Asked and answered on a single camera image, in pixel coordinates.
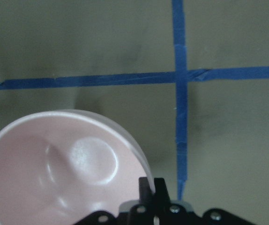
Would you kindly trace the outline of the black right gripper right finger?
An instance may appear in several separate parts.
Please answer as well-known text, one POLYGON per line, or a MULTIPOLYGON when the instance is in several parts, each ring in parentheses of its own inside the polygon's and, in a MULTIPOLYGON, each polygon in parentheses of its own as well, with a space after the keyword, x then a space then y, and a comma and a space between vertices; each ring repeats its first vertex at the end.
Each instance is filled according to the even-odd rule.
POLYGON ((168 206, 171 203, 170 196, 164 178, 155 178, 154 203, 156 206, 168 206))

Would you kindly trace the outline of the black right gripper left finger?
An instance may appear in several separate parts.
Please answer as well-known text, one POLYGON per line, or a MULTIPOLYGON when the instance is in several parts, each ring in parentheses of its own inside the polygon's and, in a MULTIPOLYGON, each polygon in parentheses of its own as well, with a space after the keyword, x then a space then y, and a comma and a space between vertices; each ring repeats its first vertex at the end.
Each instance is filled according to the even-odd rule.
POLYGON ((141 204, 150 204, 153 200, 153 193, 147 177, 140 177, 139 181, 139 202, 141 204))

